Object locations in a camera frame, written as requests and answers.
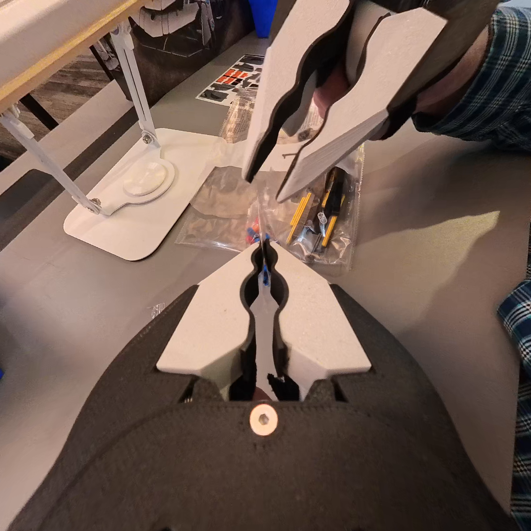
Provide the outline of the person's right forearm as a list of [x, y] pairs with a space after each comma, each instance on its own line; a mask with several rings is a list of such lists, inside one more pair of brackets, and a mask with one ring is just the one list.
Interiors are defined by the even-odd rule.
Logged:
[[488, 38], [461, 99], [441, 118], [415, 114], [413, 124], [420, 132], [530, 153], [530, 8], [498, 8]]

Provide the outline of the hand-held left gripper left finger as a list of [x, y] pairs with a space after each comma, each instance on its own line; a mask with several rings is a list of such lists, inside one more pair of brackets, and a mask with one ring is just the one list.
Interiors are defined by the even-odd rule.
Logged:
[[201, 281], [156, 368], [208, 380], [229, 400], [252, 400], [257, 369], [251, 306], [262, 271], [262, 248], [255, 243]]

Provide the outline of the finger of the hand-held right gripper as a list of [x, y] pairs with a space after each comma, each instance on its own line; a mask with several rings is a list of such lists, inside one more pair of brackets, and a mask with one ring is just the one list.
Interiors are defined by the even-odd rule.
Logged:
[[317, 72], [333, 66], [348, 42], [355, 1], [279, 1], [271, 27], [243, 161], [252, 182], [281, 129], [301, 128], [317, 85]]
[[278, 202], [306, 188], [381, 129], [393, 97], [446, 24], [432, 12], [405, 12], [376, 26], [358, 81], [328, 109], [318, 134], [297, 153], [278, 190]]

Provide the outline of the small bag of colourful pins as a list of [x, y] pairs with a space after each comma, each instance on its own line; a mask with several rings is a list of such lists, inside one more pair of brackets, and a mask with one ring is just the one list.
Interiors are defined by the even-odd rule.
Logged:
[[[258, 201], [257, 199], [254, 199], [248, 209], [248, 217], [245, 223], [245, 241], [248, 246], [254, 243], [259, 243], [262, 247], [263, 241], [268, 238], [269, 234], [262, 231]], [[266, 258], [266, 251], [262, 251], [262, 263], [262, 284], [263, 287], [270, 288], [271, 272]]]

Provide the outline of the person's right hand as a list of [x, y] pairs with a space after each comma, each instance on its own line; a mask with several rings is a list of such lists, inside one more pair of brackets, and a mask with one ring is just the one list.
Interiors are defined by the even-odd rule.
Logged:
[[[461, 100], [481, 68], [490, 43], [486, 26], [474, 43], [445, 77], [419, 93], [414, 113], [443, 117]], [[344, 59], [334, 67], [322, 86], [315, 89], [313, 102], [323, 118], [328, 108], [348, 90]]]

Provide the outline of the black table leg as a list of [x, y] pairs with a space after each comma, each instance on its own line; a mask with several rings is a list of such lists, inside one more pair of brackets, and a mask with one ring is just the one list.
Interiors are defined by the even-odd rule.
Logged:
[[30, 93], [20, 98], [20, 103], [48, 130], [53, 130], [59, 125], [57, 120]]

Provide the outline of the sticker sheet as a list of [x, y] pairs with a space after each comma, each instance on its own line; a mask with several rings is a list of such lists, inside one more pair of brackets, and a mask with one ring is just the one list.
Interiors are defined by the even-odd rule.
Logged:
[[259, 87], [264, 55], [246, 54], [210, 82], [196, 100], [229, 108], [239, 96], [254, 101]]

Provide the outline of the dark lego set box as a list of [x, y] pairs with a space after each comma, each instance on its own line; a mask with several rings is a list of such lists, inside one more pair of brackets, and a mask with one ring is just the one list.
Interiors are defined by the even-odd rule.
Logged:
[[148, 1], [129, 25], [150, 106], [254, 30], [249, 1]]

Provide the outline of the clear bag with printed label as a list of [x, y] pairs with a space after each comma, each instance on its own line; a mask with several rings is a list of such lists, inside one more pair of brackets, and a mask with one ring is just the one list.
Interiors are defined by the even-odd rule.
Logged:
[[219, 137], [229, 144], [245, 141], [256, 102], [256, 92], [239, 94], [230, 104], [219, 132]]

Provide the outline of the blue plastic bin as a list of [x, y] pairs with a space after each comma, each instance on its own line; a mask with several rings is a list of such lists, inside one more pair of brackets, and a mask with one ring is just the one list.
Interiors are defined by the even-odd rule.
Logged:
[[277, 1], [249, 1], [258, 38], [268, 38]]

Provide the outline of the white adjustable book stand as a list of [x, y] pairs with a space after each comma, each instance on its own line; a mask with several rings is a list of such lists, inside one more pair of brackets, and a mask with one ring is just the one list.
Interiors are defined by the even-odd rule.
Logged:
[[[64, 221], [64, 232], [127, 261], [151, 255], [195, 197], [209, 175], [205, 175], [203, 166], [216, 137], [155, 128], [127, 20], [136, 4], [137, 1], [121, 1], [110, 14], [16, 77], [1, 80], [1, 125], [36, 156], [77, 203]], [[108, 32], [136, 109], [141, 139], [85, 195], [36, 142], [19, 118], [17, 102], [79, 49]]]

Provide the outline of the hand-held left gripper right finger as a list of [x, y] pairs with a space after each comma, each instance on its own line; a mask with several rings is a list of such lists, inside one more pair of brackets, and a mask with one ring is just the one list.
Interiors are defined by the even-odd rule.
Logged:
[[293, 381], [303, 400], [318, 380], [368, 372], [371, 362], [331, 283], [276, 242], [266, 241], [264, 250], [271, 290], [276, 282], [280, 290], [275, 293], [280, 377]]

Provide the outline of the clear bag yellow black parts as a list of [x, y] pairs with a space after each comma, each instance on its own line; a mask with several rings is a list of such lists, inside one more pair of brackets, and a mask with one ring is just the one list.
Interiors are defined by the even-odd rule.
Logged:
[[365, 145], [285, 202], [275, 195], [285, 172], [257, 178], [257, 207], [263, 239], [269, 238], [317, 272], [350, 269], [357, 238]]

